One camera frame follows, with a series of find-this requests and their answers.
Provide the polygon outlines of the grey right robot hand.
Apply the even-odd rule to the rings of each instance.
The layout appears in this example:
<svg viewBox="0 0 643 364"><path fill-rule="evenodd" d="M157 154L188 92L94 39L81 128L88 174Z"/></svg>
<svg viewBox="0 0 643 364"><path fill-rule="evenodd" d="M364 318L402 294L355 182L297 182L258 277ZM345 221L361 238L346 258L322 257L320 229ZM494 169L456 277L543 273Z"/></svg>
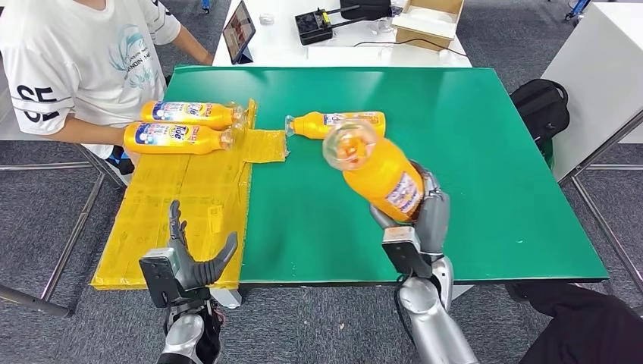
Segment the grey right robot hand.
<svg viewBox="0 0 643 364"><path fill-rule="evenodd" d="M444 255L444 241L450 218L450 197L441 189L438 179L427 168L413 160L410 163L420 173L424 184L422 202L415 210L411 222L395 221L372 204L369 211L382 229L404 224L413 226L419 238L419 252L434 261Z"/></svg>

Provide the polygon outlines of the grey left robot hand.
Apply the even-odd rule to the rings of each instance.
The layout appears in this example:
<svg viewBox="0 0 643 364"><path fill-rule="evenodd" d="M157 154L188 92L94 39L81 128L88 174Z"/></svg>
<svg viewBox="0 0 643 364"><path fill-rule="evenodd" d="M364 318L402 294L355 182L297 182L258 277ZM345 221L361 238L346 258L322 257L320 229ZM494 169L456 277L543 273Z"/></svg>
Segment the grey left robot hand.
<svg viewBox="0 0 643 364"><path fill-rule="evenodd" d="M214 284L222 276L224 269L237 251L237 232L228 234L225 245L214 258L196 261L188 250L185 234L187 221L181 221L180 216L180 203L175 199L171 202L168 213L168 247L174 250L178 261L175 277L184 290Z"/></svg>

